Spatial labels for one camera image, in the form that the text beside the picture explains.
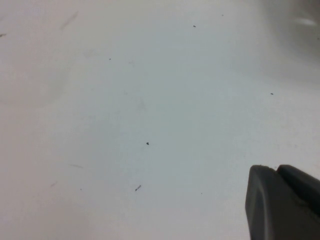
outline debris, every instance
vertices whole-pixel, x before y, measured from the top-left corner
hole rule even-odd
[[[141,185],[139,185],[139,186],[135,189],[135,191],[137,191],[139,188],[141,188]]]

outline white surface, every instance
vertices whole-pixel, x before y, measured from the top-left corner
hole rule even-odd
[[[2,0],[0,239],[249,239],[251,165],[320,177],[308,4]]]

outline white tabletop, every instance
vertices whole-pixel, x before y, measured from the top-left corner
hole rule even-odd
[[[249,239],[251,165],[320,178],[302,2],[1,0],[0,239]]]

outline black plastic object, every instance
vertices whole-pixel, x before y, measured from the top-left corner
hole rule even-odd
[[[254,165],[245,211],[252,240],[320,240],[320,181],[290,165]]]

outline scratch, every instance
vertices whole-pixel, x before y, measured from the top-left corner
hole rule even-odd
[[[68,26],[70,23],[72,23],[76,17],[78,16],[78,12],[79,11],[76,11],[71,17],[69,17],[61,26],[60,26],[60,30],[63,31],[66,26]]]
[[[77,165],[77,164],[69,164],[70,167],[75,167],[75,168],[78,168],[78,169],[83,169],[84,167],[83,166],[80,166],[80,165]]]
[[[52,183],[52,184],[50,185],[50,188],[53,188],[57,183],[58,183],[58,181]]]

